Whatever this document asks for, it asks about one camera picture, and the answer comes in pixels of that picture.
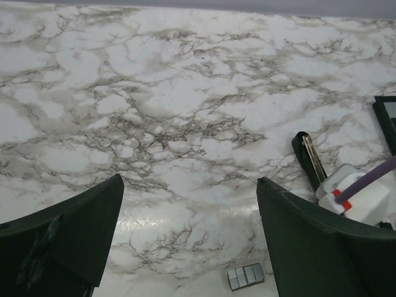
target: white plastic block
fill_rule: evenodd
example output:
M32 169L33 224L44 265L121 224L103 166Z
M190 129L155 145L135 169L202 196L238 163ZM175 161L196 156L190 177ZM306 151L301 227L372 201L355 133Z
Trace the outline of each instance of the white plastic block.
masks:
M318 205L323 207L324 209L327 209L333 213L336 213L337 215L340 215L344 212L344 207L341 204L336 203L335 197L332 193L329 193L322 197L318 201Z
M352 208L344 216L374 226L386 217L390 189L380 181L368 185L348 201Z
M337 189L338 184L352 173L359 172L355 167L350 164L343 164L338 167L323 183L317 188L315 195L318 199L324 197L328 193L332 193Z

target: marble countertop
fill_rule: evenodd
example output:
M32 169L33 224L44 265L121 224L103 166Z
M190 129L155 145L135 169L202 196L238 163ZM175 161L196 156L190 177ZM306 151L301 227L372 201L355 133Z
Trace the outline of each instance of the marble countertop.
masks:
M0 222L120 173L96 297L276 296L256 179L313 196L298 131L328 173L390 155L371 104L396 91L395 22L17 2L0 14ZM231 293L225 269L255 260L266 282Z

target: gray marble veining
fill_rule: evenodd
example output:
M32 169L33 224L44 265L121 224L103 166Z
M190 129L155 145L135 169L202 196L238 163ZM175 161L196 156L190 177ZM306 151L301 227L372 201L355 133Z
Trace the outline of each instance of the gray marble veining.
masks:
M298 131L328 172L389 156L371 103L395 91L394 22L17 2L0 15L0 221L115 173L126 184L94 296L276 296L256 179L313 197ZM225 270L256 260L266 282L232 293Z

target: white connector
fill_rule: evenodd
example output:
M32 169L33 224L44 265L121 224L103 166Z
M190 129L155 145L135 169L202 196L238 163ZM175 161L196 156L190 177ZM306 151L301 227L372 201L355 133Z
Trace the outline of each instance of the white connector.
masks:
M316 194L325 195L319 199L318 204L351 220L376 225L386 216L390 193L390 189L379 180L369 184L343 204L335 201L335 197L365 175L356 169L352 170L351 167L341 166L322 183Z

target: silver metal clip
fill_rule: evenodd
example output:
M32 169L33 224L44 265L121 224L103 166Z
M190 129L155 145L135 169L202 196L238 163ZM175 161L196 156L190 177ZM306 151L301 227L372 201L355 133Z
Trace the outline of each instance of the silver metal clip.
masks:
M314 167L316 177L320 183L323 183L327 178L326 172L323 169L322 163L317 156L317 153L314 148L314 144L312 142L311 136L305 135L303 136L303 144L305 145L309 159L311 160L312 166Z

